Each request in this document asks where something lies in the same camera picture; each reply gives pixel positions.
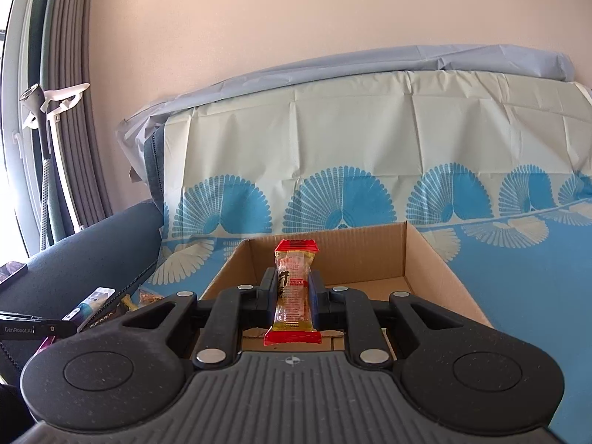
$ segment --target gray plastic sheet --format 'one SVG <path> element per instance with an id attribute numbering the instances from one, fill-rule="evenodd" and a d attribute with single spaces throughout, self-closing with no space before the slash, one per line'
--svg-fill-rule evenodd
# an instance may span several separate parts
<path id="1" fill-rule="evenodd" d="M 154 102 L 123 120 L 116 130 L 137 174 L 146 182 L 144 142 L 170 115 L 206 103 L 309 81 L 403 70 L 492 71 L 573 81 L 567 55 L 514 45 L 441 45 L 380 48 L 314 58 L 229 78 L 201 90 Z"/>

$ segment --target phone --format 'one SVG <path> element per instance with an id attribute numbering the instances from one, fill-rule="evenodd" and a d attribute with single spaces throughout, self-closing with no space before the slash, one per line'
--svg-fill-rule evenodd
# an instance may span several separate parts
<path id="1" fill-rule="evenodd" d="M 0 266 L 0 283 L 12 282 L 27 273 L 27 264 L 11 260 Z"/>

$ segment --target gray curtain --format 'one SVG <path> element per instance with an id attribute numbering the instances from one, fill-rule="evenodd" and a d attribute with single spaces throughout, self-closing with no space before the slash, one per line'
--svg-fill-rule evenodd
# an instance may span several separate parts
<path id="1" fill-rule="evenodd" d="M 46 65 L 48 88 L 64 88 L 84 82 L 91 84 L 80 103 L 60 115 L 61 122 L 57 126 L 74 207 L 84 226 L 93 225 L 112 213 L 93 121 L 93 86 L 88 70 L 89 14 L 90 0 L 48 1 L 44 28 L 47 54 L 41 64 L 42 67 Z"/>

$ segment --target silver screw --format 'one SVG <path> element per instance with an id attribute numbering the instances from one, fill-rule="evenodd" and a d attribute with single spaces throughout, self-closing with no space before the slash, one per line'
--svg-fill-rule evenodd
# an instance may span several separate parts
<path id="1" fill-rule="evenodd" d="M 217 364 L 226 358 L 226 352 L 222 349 L 204 349 L 200 350 L 196 357 L 197 360 L 204 364 Z"/>
<path id="2" fill-rule="evenodd" d="M 366 349 L 360 352 L 360 359 L 366 364 L 381 364 L 389 360 L 389 353 L 382 349 Z"/>

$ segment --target yellow plastic wrapper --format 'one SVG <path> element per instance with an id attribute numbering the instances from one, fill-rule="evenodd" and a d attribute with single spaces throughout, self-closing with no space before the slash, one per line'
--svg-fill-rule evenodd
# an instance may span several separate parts
<path id="1" fill-rule="evenodd" d="M 282 240 L 275 249 L 277 304 L 266 346 L 287 342 L 321 343 L 309 306 L 309 273 L 316 253 L 314 240 Z"/>

